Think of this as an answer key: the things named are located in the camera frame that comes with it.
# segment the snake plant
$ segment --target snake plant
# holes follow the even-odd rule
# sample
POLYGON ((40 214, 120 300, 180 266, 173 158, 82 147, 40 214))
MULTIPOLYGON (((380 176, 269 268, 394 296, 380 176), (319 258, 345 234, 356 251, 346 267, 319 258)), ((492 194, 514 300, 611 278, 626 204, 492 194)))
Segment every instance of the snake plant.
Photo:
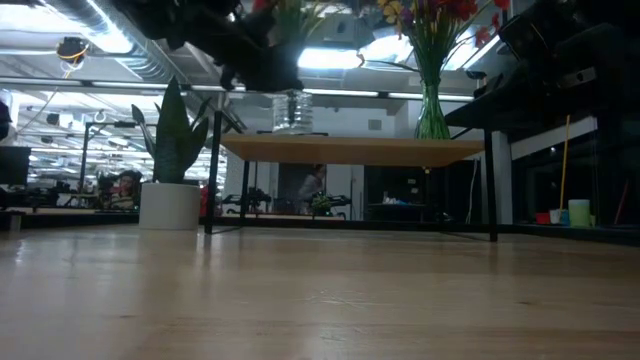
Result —
POLYGON ((171 79, 162 107, 156 108, 160 113, 156 127, 156 137, 151 135, 142 111, 131 105, 133 119, 142 129, 147 151, 154 160, 154 179, 161 183, 181 184, 184 174, 198 158, 200 150, 207 138, 209 119, 204 116, 209 101, 205 100, 195 120, 189 124, 187 108, 180 95, 180 84, 171 79))

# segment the wooden floor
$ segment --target wooden floor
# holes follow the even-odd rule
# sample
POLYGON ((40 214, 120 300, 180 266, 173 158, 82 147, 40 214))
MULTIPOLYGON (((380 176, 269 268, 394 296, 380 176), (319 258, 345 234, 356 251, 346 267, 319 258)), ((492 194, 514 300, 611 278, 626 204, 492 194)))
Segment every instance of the wooden floor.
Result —
POLYGON ((0 235, 0 358, 640 359, 640 249, 135 226, 0 235))

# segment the shelf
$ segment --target shelf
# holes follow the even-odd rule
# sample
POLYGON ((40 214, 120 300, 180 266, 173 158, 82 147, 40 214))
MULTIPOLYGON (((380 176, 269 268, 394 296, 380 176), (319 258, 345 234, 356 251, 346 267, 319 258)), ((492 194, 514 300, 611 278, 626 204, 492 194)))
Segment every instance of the shelf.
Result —
POLYGON ((373 166, 444 167, 484 150, 481 141, 295 135, 224 135, 221 144, 247 161, 373 166))

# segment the plant leaf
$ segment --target plant leaf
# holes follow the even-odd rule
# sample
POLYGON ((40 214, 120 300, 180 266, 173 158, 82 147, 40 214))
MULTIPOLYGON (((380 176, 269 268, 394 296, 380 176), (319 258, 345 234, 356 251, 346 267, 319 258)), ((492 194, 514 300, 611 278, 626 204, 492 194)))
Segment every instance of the plant leaf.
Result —
POLYGON ((207 111, 207 108, 209 107, 209 103, 211 102, 211 98, 206 98, 202 104, 200 104, 200 109, 198 109, 198 115, 196 116, 195 120, 193 120, 193 122, 195 123, 196 121, 200 120, 201 117, 204 116, 205 111, 207 111))
POLYGON ((419 73, 420 70, 418 69, 414 69, 411 66, 405 65, 405 64, 399 64, 399 63, 394 63, 391 61, 382 61, 382 60, 365 60, 366 62, 375 62, 375 63, 381 63, 381 64, 387 64, 387 65, 391 65, 391 66, 395 66, 395 67, 399 67, 408 71, 413 71, 413 72, 417 72, 419 73))
POLYGON ((156 142, 153 136, 151 135, 149 128, 147 128, 147 123, 144 119, 144 114, 142 113, 142 111, 140 111, 140 109, 137 106, 131 105, 131 116, 133 117, 133 120, 135 120, 135 122, 138 124, 138 126, 140 126, 140 129, 142 129, 142 135, 144 136, 144 145, 147 148, 147 151, 149 152, 152 158, 155 158, 156 142))
POLYGON ((181 151, 191 136, 189 118, 180 84, 174 78, 169 82, 162 99, 160 119, 156 130, 155 172, 157 179, 165 183, 181 183, 184 178, 181 151))
POLYGON ((191 141, 189 144, 185 144, 184 158, 182 161, 184 171, 187 171, 191 165, 198 159, 200 150, 204 146, 204 142, 207 140, 207 134, 209 133, 209 118, 204 117, 193 129, 191 133, 191 141))

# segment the yellow flower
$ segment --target yellow flower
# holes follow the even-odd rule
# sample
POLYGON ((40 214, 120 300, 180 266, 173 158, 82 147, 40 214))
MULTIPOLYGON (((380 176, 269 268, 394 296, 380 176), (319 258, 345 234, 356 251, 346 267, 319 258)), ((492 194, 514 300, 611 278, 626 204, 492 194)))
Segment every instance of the yellow flower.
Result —
POLYGON ((398 15, 402 12, 402 4, 399 1, 393 0, 389 2, 384 8, 384 15, 387 17, 389 24, 395 24, 398 20, 398 15))

